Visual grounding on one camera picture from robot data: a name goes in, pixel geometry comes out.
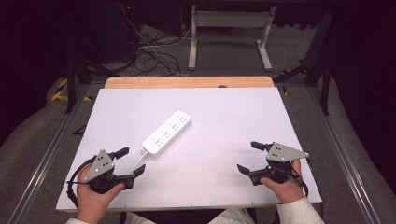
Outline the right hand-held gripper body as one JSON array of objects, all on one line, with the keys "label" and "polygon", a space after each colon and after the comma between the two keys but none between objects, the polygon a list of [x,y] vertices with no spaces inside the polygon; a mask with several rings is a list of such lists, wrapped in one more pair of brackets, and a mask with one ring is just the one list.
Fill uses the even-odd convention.
[{"label": "right hand-held gripper body", "polygon": [[257,174],[258,178],[250,178],[250,180],[254,186],[260,185],[261,179],[264,177],[270,178],[278,184],[283,184],[288,180],[303,184],[303,178],[297,174],[291,162],[308,157],[309,154],[306,152],[274,142],[266,155],[268,165],[264,169],[251,171]]}]

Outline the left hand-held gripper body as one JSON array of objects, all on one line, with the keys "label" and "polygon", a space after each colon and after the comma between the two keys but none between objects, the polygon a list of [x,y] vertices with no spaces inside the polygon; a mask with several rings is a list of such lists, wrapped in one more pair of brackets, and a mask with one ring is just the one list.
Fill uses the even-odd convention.
[{"label": "left hand-held gripper body", "polygon": [[108,153],[101,149],[94,157],[90,170],[84,178],[91,189],[104,194],[118,184],[123,184],[125,189],[132,189],[134,179],[131,175],[114,175],[115,163],[108,157]]}]

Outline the person's right hand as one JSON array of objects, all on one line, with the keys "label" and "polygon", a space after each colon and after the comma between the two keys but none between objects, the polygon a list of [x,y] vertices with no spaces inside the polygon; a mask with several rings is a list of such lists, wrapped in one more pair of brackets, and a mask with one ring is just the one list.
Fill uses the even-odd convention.
[{"label": "person's right hand", "polygon": [[270,178],[264,177],[261,179],[261,183],[270,189],[282,204],[294,203],[304,197],[303,188],[291,180],[278,184]]}]

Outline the person's left hand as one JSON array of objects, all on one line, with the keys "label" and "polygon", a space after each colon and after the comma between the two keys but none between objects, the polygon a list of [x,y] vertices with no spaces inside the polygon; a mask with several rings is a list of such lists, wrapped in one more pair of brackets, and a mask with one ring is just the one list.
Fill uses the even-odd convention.
[{"label": "person's left hand", "polygon": [[91,190],[89,184],[83,184],[84,178],[91,166],[85,165],[78,174],[77,198],[78,214],[77,219],[87,224],[98,224],[106,214],[109,204],[124,189],[123,184],[110,189],[104,194]]}]

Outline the white power strip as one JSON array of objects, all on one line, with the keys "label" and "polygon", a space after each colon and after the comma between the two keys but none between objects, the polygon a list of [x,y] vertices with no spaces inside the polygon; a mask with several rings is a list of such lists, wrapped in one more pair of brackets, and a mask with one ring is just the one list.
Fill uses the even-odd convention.
[{"label": "white power strip", "polygon": [[159,157],[191,124],[191,116],[177,111],[142,143],[143,155]]}]

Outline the person's white clothing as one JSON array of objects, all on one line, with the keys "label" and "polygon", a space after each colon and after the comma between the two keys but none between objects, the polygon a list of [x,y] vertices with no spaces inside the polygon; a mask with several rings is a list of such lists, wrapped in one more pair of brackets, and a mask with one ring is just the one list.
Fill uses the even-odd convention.
[{"label": "person's white clothing", "polygon": [[253,209],[125,212],[120,224],[257,224]]}]

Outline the black angled metal stand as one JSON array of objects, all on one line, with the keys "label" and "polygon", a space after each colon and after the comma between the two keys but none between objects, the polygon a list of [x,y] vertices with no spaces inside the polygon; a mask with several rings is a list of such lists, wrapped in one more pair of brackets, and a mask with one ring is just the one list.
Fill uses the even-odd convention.
[{"label": "black angled metal stand", "polygon": [[301,64],[290,71],[283,71],[279,77],[274,78],[274,82],[283,82],[298,74],[306,73],[304,84],[307,87],[314,87],[322,80],[320,107],[325,115],[329,114],[328,99],[330,90],[331,68],[327,61],[325,42],[332,23],[332,9],[327,9],[318,24],[311,44],[301,60]]}]

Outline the black tripod stand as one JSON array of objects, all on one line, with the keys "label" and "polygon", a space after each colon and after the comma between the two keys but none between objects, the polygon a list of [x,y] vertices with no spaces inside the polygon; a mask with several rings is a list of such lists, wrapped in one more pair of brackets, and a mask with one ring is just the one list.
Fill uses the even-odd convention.
[{"label": "black tripod stand", "polygon": [[89,70],[89,67],[92,67],[100,75],[107,77],[117,76],[115,72],[110,71],[102,65],[89,60],[88,58],[85,58],[81,55],[72,56],[68,60],[66,66],[68,97],[68,105],[66,109],[67,114],[72,111],[74,105],[77,103],[76,78],[78,78],[82,84],[90,84],[92,81],[93,72]]}]

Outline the yellow black hazard tape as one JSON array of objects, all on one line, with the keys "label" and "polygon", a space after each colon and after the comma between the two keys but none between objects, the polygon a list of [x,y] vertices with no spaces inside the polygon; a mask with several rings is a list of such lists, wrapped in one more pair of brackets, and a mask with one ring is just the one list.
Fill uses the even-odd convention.
[{"label": "yellow black hazard tape", "polygon": [[[64,77],[62,81],[59,83],[55,93],[51,97],[51,101],[68,101],[68,96],[63,95],[64,88],[66,87],[68,78]],[[84,96],[83,101],[85,102],[91,102],[93,101],[94,97],[93,96]]]}]

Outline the wooden table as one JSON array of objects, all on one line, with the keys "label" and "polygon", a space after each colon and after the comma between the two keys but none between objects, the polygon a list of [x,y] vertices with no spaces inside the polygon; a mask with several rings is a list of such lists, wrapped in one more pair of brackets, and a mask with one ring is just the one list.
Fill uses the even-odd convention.
[{"label": "wooden table", "polygon": [[106,89],[272,88],[270,77],[111,77]]}]

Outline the aluminium floor rail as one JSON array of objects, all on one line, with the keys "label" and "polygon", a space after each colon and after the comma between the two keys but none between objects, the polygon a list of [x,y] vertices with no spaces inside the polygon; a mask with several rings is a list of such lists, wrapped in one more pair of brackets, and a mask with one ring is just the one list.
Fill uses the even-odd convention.
[{"label": "aluminium floor rail", "polygon": [[368,192],[364,187],[364,184],[361,180],[361,176],[356,169],[356,166],[353,164],[352,159],[349,157],[347,151],[343,148],[343,145],[334,129],[332,124],[332,120],[328,115],[324,113],[324,110],[320,104],[320,97],[317,91],[312,88],[307,88],[308,94],[318,110],[318,113],[321,117],[321,120],[324,122],[324,126],[328,135],[330,136],[334,153],[337,157],[337,160],[340,163],[340,166],[346,176],[346,181],[351,188],[351,191],[357,201],[357,204],[364,216],[364,219],[367,224],[382,224],[375,208],[368,196]]},{"label": "aluminium floor rail", "polygon": [[64,114],[62,122],[58,126],[55,134],[53,135],[49,146],[47,147],[45,154],[38,166],[33,170],[31,179],[27,184],[21,198],[19,199],[13,213],[7,221],[7,224],[22,224],[23,219],[26,216],[35,196],[37,195],[45,177],[50,169],[56,154],[59,151],[60,145],[64,140],[64,135],[74,118],[76,111],[83,100],[83,97],[89,90],[90,86],[88,84],[82,84],[75,96],[75,102],[70,108],[67,109],[67,113]]}]

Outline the white metal stand frame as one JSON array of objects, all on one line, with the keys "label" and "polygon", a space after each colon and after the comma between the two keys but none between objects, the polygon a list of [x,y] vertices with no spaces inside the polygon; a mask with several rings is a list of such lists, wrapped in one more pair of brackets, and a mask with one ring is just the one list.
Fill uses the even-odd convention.
[{"label": "white metal stand frame", "polygon": [[276,14],[276,8],[271,7],[264,12],[242,12],[242,11],[202,11],[197,5],[191,7],[191,43],[188,68],[196,68],[197,58],[197,27],[241,27],[241,28],[263,28],[263,36],[256,41],[258,51],[262,58],[265,71],[273,69],[266,51],[266,42]]}]

